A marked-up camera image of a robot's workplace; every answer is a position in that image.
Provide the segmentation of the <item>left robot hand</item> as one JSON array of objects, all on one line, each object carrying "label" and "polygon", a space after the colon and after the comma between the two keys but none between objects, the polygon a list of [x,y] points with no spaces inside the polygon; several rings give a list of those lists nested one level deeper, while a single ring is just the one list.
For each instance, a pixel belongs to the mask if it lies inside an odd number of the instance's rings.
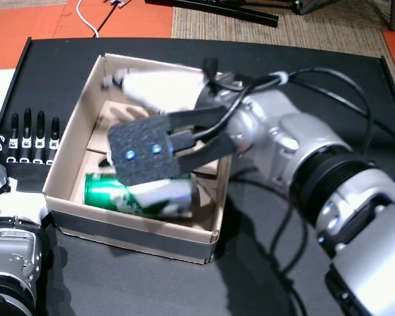
[{"label": "left robot hand", "polygon": [[10,136],[0,134],[0,216],[26,219],[41,224],[49,213],[41,180],[49,172],[60,147],[60,121],[51,121],[51,135],[45,133],[45,113],[36,119],[32,132],[32,110],[25,109],[22,133],[18,114],[11,119]]}]

